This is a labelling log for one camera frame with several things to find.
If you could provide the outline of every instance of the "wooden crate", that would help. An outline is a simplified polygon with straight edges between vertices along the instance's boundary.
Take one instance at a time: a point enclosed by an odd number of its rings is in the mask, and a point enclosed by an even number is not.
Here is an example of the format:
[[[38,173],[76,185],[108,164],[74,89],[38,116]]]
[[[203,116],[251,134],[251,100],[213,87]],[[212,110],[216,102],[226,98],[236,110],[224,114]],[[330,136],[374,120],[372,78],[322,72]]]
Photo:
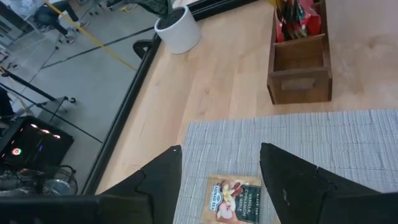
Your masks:
[[[274,16],[267,88],[273,104],[331,101],[332,75],[325,0],[316,3],[321,34],[276,43]]]

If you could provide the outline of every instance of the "light wood tabletop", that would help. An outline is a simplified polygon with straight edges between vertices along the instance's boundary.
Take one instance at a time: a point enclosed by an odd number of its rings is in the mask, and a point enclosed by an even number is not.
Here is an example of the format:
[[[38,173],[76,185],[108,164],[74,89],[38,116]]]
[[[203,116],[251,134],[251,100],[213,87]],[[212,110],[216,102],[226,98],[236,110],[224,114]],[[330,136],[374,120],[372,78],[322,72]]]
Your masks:
[[[182,144],[192,121],[397,107],[398,1],[326,5],[331,102],[272,105],[266,80],[273,8],[265,0],[209,17],[198,22],[203,37],[191,51],[172,55],[160,45],[97,193]]]

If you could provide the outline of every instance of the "yellow tape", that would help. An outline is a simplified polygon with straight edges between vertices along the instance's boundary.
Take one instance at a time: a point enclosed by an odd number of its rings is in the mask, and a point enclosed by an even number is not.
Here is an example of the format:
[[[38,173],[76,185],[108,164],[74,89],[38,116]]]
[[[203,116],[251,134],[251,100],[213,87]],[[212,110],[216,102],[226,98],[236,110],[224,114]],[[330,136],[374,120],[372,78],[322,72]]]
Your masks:
[[[51,3],[49,3],[49,0],[44,0],[44,2],[50,7],[52,8],[55,12],[57,12],[58,14],[60,14],[62,17],[64,17],[69,23],[71,23],[72,25],[74,25],[80,32],[82,32],[83,34],[85,34],[88,38],[90,38],[94,44],[96,44],[97,46],[101,47],[102,49],[105,50],[106,53],[110,54],[112,57],[114,57],[116,60],[120,61],[121,63],[125,64],[126,66],[128,66],[129,68],[133,69],[134,71],[136,71],[137,69],[134,68],[132,65],[128,64],[127,62],[125,62],[121,57],[119,57],[118,55],[116,55],[115,53],[113,53],[109,48],[105,47],[100,41],[98,41],[95,37],[93,37],[91,34],[89,34],[87,31],[85,31],[84,29],[82,29],[76,22],[74,22],[69,16],[64,15],[61,11],[59,11],[56,7],[54,7]]]

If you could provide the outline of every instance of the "red light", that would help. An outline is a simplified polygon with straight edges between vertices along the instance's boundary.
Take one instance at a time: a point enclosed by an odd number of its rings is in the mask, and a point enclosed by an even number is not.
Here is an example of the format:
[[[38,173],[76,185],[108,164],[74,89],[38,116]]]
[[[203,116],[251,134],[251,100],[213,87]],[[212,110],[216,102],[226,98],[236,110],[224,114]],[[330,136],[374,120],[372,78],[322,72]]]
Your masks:
[[[11,154],[14,156],[18,156],[19,154],[21,154],[22,150],[19,148],[15,148],[12,150]]]

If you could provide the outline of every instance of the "gray floor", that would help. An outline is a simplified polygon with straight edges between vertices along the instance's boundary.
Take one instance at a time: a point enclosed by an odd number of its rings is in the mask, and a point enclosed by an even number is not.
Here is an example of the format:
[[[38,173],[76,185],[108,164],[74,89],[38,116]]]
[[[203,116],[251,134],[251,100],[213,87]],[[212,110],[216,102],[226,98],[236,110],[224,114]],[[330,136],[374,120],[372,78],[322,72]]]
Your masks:
[[[115,54],[137,68],[141,60],[133,52],[132,44],[140,39],[151,39],[154,31],[133,34],[152,27],[156,17],[140,7],[131,12],[99,12],[98,16],[87,14],[84,17],[85,21],[91,22],[86,30],[102,43],[111,43],[108,47]],[[83,34],[77,35],[74,44],[62,44],[56,51],[54,42],[41,39],[41,36],[33,33],[25,37],[21,44],[12,46],[14,55],[9,61],[15,60],[21,66],[13,72],[54,97],[76,98],[75,105],[64,103],[63,106],[68,113],[61,110],[59,115],[103,141],[135,76],[135,71],[112,58],[103,49],[85,53],[96,45]],[[43,96],[18,83],[4,78],[1,78],[0,82],[34,102],[46,101]],[[14,110],[21,107],[18,101],[14,102]],[[40,111],[38,108],[33,109],[35,114]],[[59,119],[53,120],[52,124],[75,138],[63,163],[77,170],[76,178],[81,189],[102,143]]]

